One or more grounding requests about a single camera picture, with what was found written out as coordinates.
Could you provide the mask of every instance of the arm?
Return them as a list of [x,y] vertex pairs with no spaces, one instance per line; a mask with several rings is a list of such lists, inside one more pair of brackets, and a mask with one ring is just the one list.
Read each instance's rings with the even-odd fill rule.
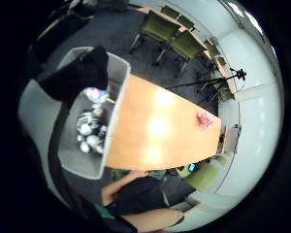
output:
[[117,193],[123,186],[132,182],[136,178],[147,176],[147,171],[133,170],[125,177],[104,186],[101,190],[102,201],[104,206],[108,206],[113,201],[113,195]]

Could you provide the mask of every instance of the tripod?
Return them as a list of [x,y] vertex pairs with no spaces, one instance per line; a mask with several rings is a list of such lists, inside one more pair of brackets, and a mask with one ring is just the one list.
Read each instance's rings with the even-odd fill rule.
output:
[[[177,87],[181,87],[181,86],[191,86],[191,85],[195,85],[195,84],[203,84],[203,87],[200,90],[200,91],[202,91],[206,87],[208,87],[209,85],[214,85],[216,83],[221,83],[221,85],[217,88],[217,90],[219,90],[222,86],[224,86],[227,83],[228,80],[231,80],[231,79],[233,79],[235,77],[237,77],[239,80],[242,79],[243,81],[245,81],[246,72],[244,72],[243,69],[236,71],[236,70],[230,68],[230,70],[236,72],[236,74],[231,76],[231,77],[228,77],[228,78],[221,77],[221,78],[216,78],[216,79],[211,79],[211,80],[197,81],[197,82],[194,82],[194,83],[184,83],[184,84],[172,85],[172,86],[168,86],[168,87],[165,87],[165,88],[166,89],[171,89],[171,88],[177,88]],[[208,100],[211,96],[212,96],[212,94],[210,94],[209,96],[204,98],[198,104],[204,102],[205,100]]]

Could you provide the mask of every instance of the chair leg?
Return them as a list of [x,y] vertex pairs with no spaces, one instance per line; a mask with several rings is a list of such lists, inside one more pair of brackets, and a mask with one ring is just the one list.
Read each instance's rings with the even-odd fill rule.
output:
[[161,53],[156,57],[155,61],[152,62],[152,66],[158,66],[159,65],[159,61],[162,58],[163,54],[165,53],[165,51],[167,50],[167,48],[162,49]]
[[140,33],[138,33],[137,36],[136,36],[135,39],[134,39],[134,42],[133,42],[132,46],[130,47],[130,50],[129,50],[129,53],[130,53],[130,54],[133,54],[134,49],[136,48],[137,42],[138,42],[138,40],[140,39],[140,37],[141,37],[141,36],[140,36]]
[[189,62],[189,61],[184,61],[184,63],[183,63],[183,65],[182,65],[180,71],[178,72],[176,78],[178,78],[178,77],[180,77],[180,76],[182,75],[184,69],[186,68],[186,66],[187,66],[187,64],[188,64],[188,62]]

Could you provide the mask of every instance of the hand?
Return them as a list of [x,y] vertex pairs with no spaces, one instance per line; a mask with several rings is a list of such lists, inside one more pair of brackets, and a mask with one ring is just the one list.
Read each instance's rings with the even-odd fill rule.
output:
[[146,177],[148,175],[148,171],[139,171],[139,170],[132,170],[129,172],[127,176],[130,176],[132,179]]

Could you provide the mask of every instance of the black shirt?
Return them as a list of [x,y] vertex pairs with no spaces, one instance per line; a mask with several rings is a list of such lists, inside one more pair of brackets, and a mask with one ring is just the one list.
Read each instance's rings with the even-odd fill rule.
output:
[[161,181],[152,177],[137,178],[124,186],[118,197],[106,206],[112,215],[127,216],[167,208],[160,188]]

